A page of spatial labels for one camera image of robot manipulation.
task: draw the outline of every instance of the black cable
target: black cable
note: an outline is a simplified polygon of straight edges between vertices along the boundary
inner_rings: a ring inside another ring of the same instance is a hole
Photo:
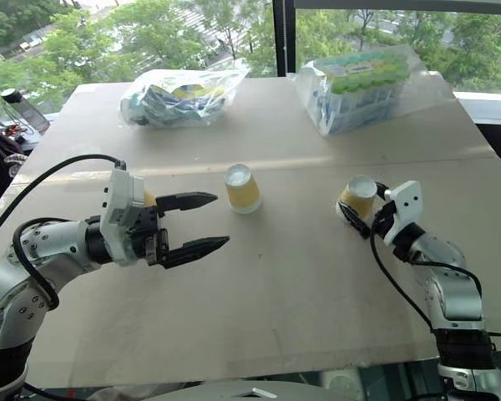
[[[40,395],[41,397],[52,399],[53,401],[85,401],[82,398],[61,397],[60,395],[47,393],[46,391],[43,391],[43,390],[41,390],[37,387],[34,387],[28,383],[24,384],[24,388],[27,389],[27,391],[30,391],[30,392],[37,394],[37,395]]]
[[[475,276],[472,272],[466,269],[462,269],[462,267],[456,267],[453,265],[449,265],[447,263],[442,263],[440,261],[408,261],[411,265],[415,266],[435,266],[435,267],[446,267],[449,270],[453,270],[455,272],[459,272],[465,274],[469,278],[471,278],[475,282],[475,287],[477,288],[478,294],[483,296],[483,288],[481,287],[481,281]]]
[[[36,224],[42,224],[49,221],[68,221],[64,219],[58,219],[55,217],[39,217],[38,219],[32,219],[21,224],[17,230],[13,233],[13,250],[17,255],[18,261],[23,265],[24,269],[28,274],[35,280],[35,282],[41,286],[41,288],[48,295],[48,310],[53,311],[59,305],[58,293],[52,288],[50,283],[43,277],[41,273],[35,268],[35,266],[29,261],[26,253],[24,253],[23,244],[21,242],[21,236],[28,227],[34,226]]]
[[[11,202],[11,204],[6,208],[6,210],[0,215],[0,227],[4,223],[4,221],[11,215],[13,212],[13,209],[17,207],[17,205],[20,203],[22,199],[26,197],[26,195],[37,185],[39,185],[43,180],[46,180],[50,175],[55,173],[58,170],[61,170],[63,167],[67,165],[71,165],[72,163],[75,163],[80,160],[91,160],[91,159],[101,159],[101,160],[109,160],[113,161],[116,166],[122,166],[122,162],[119,159],[116,159],[112,156],[108,155],[98,155],[98,154],[93,154],[93,155],[80,155],[80,156],[74,156],[71,157],[70,159],[66,159],[65,161],[62,161],[61,163],[56,164],[54,167],[51,169],[45,171],[42,173],[39,177],[37,177],[35,180],[33,180],[26,188],[24,188],[20,194],[17,195],[15,199]]]
[[[442,398],[445,396],[445,393],[427,393],[427,394],[419,394],[419,395],[414,395],[413,397],[410,397],[407,399],[407,401],[416,401],[418,399],[426,399],[426,398]]]
[[[393,287],[401,294],[401,296],[404,298],[406,302],[410,304],[411,307],[414,308],[414,310],[417,312],[417,314],[420,316],[421,319],[425,321],[425,323],[428,325],[428,328],[430,330],[433,330],[433,325],[431,324],[430,319],[427,317],[427,315],[421,310],[421,308],[408,296],[408,294],[405,293],[405,291],[397,284],[397,282],[393,279],[392,275],[390,272],[387,270],[387,268],[384,266],[384,264],[381,261],[380,256],[378,255],[377,252],[377,247],[375,246],[375,230],[378,221],[380,220],[380,213],[377,213],[375,216],[375,219],[373,220],[373,223],[371,224],[371,231],[369,234],[369,243],[371,244],[371,251],[373,253],[373,257],[375,258],[375,261],[377,262],[378,266],[380,267],[382,273],[384,273],[384,276],[388,279],[388,281],[393,285]]]

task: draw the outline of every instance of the tabletop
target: tabletop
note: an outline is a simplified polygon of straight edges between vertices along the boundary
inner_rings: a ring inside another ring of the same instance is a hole
[[[419,180],[421,224],[464,251],[483,283],[488,328],[501,332],[501,160],[456,100],[322,138],[286,79],[246,79],[210,127],[154,131],[119,120],[127,84],[83,85],[0,201],[66,157],[127,161],[156,195],[202,190],[220,199],[164,218],[170,245],[230,235],[219,251],[165,271],[109,264],[68,284],[35,339],[28,381],[104,386],[249,377],[435,356],[433,338],[385,281],[369,244],[333,211],[356,174]],[[255,213],[230,210],[223,183],[250,165]],[[38,187],[0,230],[36,216],[99,213],[111,164],[70,166]],[[379,244],[397,280],[423,304],[414,270]],[[501,339],[497,339],[501,349]]]

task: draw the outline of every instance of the window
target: window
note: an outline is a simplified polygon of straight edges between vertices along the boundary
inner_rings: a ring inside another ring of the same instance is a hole
[[[80,84],[150,69],[271,76],[274,44],[271,0],[0,0],[0,93],[20,89],[48,114]]]
[[[455,91],[501,94],[501,15],[296,10],[296,66],[314,58],[409,43]]]

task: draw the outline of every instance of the yellow cup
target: yellow cup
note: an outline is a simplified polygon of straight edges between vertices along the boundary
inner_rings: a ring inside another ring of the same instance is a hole
[[[366,220],[372,213],[376,194],[377,183],[373,178],[367,175],[355,175],[343,190],[338,201],[349,205],[362,220]]]
[[[232,209],[241,214],[252,213],[261,205],[261,193],[246,165],[232,165],[225,174],[226,192]]]

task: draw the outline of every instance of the transparent plastic bag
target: transparent plastic bag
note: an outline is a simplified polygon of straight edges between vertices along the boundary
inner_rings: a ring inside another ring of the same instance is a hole
[[[454,99],[406,44],[319,58],[291,79],[323,136]]]
[[[248,69],[195,71],[153,69],[124,93],[119,111],[126,124],[177,128],[209,125],[232,103]]]

